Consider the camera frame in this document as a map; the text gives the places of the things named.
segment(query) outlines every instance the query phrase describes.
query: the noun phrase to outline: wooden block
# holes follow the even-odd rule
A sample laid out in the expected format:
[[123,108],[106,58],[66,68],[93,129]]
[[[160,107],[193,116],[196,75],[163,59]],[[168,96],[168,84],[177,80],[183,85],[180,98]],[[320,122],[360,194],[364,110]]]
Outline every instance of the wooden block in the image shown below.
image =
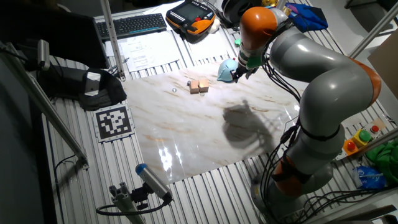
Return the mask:
[[199,81],[192,80],[191,83],[189,84],[189,92],[191,94],[194,94],[194,93],[199,93],[199,90],[200,90]]
[[209,80],[199,80],[199,88],[200,93],[207,93],[207,91],[209,91]]

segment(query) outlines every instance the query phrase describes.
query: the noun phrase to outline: blue plastic bag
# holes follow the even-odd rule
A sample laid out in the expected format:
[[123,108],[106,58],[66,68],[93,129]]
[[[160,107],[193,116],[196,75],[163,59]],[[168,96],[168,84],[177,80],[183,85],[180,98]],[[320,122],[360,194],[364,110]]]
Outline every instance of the blue plastic bag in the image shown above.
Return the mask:
[[382,189],[386,185],[386,177],[372,167],[355,167],[352,176],[357,188]]

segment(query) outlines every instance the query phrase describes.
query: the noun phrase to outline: paper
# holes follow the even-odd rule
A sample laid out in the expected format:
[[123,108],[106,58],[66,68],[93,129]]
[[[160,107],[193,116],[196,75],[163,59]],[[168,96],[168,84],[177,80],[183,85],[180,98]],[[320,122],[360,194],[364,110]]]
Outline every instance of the paper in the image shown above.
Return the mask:
[[101,80],[100,74],[93,72],[87,73],[86,88],[85,88],[86,96],[95,96],[98,94],[98,90],[100,89],[100,80]]
[[164,65],[179,59],[179,50],[171,33],[160,32],[126,39],[120,46],[130,72]]
[[154,9],[149,9],[148,11],[144,12],[143,14],[144,15],[149,15],[149,14],[161,13],[164,21],[166,22],[167,30],[172,30],[172,28],[169,26],[169,24],[166,21],[166,13],[170,9],[179,6],[183,2],[184,1],[177,1],[177,2],[173,2],[173,3],[169,3],[169,4],[163,4],[163,5],[160,5],[160,6],[156,7],[156,8],[154,8]]
[[225,41],[222,39],[220,31],[208,34],[203,40],[196,44],[189,44],[191,53],[196,60],[226,55]]
[[[121,43],[126,43],[126,42],[127,42],[127,39],[118,40],[120,55],[124,55],[123,49],[121,47]],[[108,57],[114,56],[112,44],[110,41],[105,42],[105,51],[106,51],[106,56],[108,56]]]

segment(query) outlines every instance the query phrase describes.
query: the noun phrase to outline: screen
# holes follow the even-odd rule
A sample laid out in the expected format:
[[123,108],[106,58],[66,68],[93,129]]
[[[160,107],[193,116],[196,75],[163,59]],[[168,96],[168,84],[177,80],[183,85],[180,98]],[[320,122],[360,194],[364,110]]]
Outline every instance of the screen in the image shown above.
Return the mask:
[[192,4],[187,4],[177,10],[177,14],[190,20],[194,21],[196,17],[201,16],[205,11],[201,10],[199,7],[193,6]]

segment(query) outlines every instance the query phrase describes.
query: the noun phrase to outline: green cloth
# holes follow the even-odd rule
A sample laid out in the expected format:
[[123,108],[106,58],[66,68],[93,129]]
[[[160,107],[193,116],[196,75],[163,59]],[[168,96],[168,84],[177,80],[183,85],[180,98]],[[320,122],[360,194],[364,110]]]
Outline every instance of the green cloth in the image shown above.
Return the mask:
[[366,153],[390,183],[398,184],[398,139]]

